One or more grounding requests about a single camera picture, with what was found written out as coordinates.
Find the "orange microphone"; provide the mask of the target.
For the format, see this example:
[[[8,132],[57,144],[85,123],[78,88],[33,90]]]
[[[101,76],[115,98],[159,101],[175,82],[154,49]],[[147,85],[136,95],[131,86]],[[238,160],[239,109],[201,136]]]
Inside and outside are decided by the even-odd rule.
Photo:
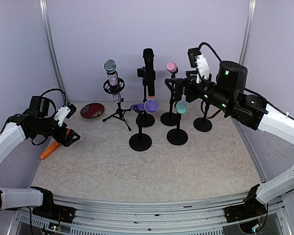
[[[61,143],[58,143],[57,141],[54,141],[53,143],[51,143],[46,150],[40,155],[40,159],[44,160],[46,159],[54,150],[56,150],[59,146],[61,145]]]

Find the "black round-base stand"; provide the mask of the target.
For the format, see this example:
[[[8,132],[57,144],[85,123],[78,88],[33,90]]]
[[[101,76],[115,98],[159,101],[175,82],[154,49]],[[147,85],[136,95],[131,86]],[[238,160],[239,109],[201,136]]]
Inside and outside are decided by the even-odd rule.
[[[203,117],[196,118],[193,122],[193,126],[198,131],[209,132],[212,129],[212,123],[207,117],[209,105],[207,105],[204,101],[202,102],[202,104],[204,107]]]

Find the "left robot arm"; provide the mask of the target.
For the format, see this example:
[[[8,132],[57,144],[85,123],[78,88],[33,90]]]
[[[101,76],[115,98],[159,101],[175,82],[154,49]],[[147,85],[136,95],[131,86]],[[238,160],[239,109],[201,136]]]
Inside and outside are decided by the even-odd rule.
[[[53,138],[64,147],[69,147],[80,140],[80,135],[69,129],[65,123],[75,112],[73,104],[64,103],[49,116],[50,106],[55,107],[53,100],[45,95],[55,91],[49,89],[41,95],[31,98],[29,107],[21,114],[10,116],[0,131],[0,165],[8,155],[25,140],[33,141],[37,136],[44,137],[41,144]],[[40,188],[2,188],[0,187],[0,212],[30,207],[33,213],[49,218],[61,215],[59,205],[54,203],[51,191]]]

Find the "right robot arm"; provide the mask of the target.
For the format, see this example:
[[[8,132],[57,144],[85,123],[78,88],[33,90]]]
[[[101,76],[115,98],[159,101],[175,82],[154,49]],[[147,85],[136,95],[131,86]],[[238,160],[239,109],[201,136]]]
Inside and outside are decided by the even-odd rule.
[[[260,94],[249,91],[245,94],[247,68],[233,61],[220,60],[216,81],[211,80],[207,60],[201,47],[190,48],[188,57],[195,71],[184,79],[167,78],[166,86],[172,90],[175,101],[182,95],[191,103],[200,98],[213,105],[246,127],[273,134],[294,145],[294,117],[281,111]],[[294,189],[294,164],[285,172],[268,182],[253,186],[244,202],[226,207],[227,216],[252,217],[261,213],[272,199]]]

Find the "black stand under pink mic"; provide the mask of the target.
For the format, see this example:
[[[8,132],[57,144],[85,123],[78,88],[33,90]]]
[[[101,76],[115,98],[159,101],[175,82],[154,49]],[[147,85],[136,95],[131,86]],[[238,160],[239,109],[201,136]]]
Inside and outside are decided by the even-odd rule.
[[[175,74],[171,74],[171,78],[176,78]],[[169,99],[169,111],[165,112],[161,115],[160,121],[163,125],[165,126],[175,126],[177,124],[177,114],[173,113],[173,105],[174,105],[175,101],[172,98],[172,95],[170,96]]]

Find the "pink microphone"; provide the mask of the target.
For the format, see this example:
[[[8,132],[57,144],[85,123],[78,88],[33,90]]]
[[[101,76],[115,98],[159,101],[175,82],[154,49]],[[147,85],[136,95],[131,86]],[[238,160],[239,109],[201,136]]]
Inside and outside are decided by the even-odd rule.
[[[171,74],[178,73],[178,67],[175,62],[167,62],[166,63],[166,70]]]

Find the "teal microphone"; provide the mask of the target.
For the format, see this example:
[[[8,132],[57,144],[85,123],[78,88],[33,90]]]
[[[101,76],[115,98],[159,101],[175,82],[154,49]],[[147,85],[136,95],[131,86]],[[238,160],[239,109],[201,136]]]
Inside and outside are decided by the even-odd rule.
[[[185,114],[187,112],[187,105],[184,102],[177,102],[174,108],[178,114]]]

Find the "purple microphone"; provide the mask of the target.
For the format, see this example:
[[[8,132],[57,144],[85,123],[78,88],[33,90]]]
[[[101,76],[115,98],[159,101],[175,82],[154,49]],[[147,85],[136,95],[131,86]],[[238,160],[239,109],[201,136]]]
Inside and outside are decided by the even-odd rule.
[[[143,103],[137,103],[130,106],[132,111],[155,113],[159,109],[159,103],[156,100],[149,99]]]

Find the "black tall microphone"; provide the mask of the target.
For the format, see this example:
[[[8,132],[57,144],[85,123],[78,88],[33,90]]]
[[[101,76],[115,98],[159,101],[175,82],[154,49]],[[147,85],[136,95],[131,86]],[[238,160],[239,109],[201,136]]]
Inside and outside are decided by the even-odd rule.
[[[154,54],[151,48],[143,50],[143,59],[145,62],[145,79],[147,82],[147,91],[149,98],[155,98],[155,70],[154,70]]]

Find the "black stand under teal mic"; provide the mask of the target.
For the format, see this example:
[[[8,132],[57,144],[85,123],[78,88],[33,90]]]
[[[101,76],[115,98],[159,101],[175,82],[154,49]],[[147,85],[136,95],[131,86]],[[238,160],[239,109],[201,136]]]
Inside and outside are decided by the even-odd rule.
[[[176,128],[171,129],[167,133],[167,140],[172,145],[184,145],[188,141],[187,133],[180,128],[181,114],[177,114]]]

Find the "black tripod mic stand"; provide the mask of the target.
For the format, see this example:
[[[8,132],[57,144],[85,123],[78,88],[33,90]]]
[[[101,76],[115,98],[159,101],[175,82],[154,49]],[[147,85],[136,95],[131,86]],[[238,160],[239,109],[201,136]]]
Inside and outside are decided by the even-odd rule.
[[[110,81],[107,79],[104,84],[103,84],[103,89],[104,91],[107,93],[107,94],[112,94],[112,95],[115,95],[115,94],[119,94],[121,93],[121,91],[124,89],[125,87],[125,82],[123,81],[122,78],[118,78],[117,80],[117,85],[111,85],[110,84]],[[116,118],[120,121],[124,121],[125,124],[127,125],[128,127],[128,130],[131,131],[131,128],[129,127],[124,115],[126,112],[130,112],[131,109],[122,109],[121,107],[121,103],[124,101],[124,99],[121,97],[120,99],[118,99],[118,102],[117,102],[117,106],[118,108],[116,109],[115,113],[111,114],[110,116],[104,118],[102,121],[103,122],[106,122],[108,119],[110,118]]]

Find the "black stand under purple mic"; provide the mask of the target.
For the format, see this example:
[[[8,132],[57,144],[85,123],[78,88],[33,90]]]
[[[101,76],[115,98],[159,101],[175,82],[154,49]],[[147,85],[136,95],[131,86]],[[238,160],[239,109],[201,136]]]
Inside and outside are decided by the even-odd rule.
[[[143,152],[148,150],[152,145],[151,137],[143,133],[143,112],[136,111],[138,114],[138,133],[131,136],[129,146],[131,149]]]

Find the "silver rhinestone microphone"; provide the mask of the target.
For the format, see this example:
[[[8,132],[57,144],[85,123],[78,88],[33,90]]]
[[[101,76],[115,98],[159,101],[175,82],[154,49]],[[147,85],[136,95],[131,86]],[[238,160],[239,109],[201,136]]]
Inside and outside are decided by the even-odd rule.
[[[113,96],[113,100],[116,103],[121,102],[120,94],[120,82],[118,73],[116,71],[117,64],[114,60],[108,59],[104,63],[104,68],[107,73],[107,81],[104,84],[104,90]]]

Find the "right metal frame post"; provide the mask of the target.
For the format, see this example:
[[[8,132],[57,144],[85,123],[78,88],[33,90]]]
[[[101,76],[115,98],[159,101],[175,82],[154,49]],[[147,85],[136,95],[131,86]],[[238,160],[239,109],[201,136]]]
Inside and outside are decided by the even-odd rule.
[[[250,37],[252,34],[252,27],[254,22],[254,16],[256,11],[256,0],[249,0],[247,17],[245,23],[245,30],[243,35],[243,43],[241,46],[241,52],[239,57],[239,64],[244,65],[247,57],[248,46],[250,42]]]

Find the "left metal frame post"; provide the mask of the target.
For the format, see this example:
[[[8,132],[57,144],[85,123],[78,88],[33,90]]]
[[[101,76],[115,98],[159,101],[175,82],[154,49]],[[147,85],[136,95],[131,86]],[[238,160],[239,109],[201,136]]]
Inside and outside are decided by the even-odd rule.
[[[49,55],[51,58],[51,63],[52,63],[52,67],[54,70],[56,83],[57,83],[58,88],[66,93],[65,95],[61,94],[63,102],[65,104],[69,104],[70,100],[69,100],[67,92],[66,92],[65,84],[64,84],[64,81],[62,78],[62,74],[60,71],[60,67],[59,67],[59,63],[58,63],[58,59],[57,59],[57,55],[56,55],[56,50],[55,50],[55,46],[54,46],[54,42],[53,42],[52,29],[51,29],[51,23],[50,23],[50,19],[49,19],[47,1],[46,0],[39,0],[39,5],[40,5],[43,26],[44,26],[44,30],[45,30]]]

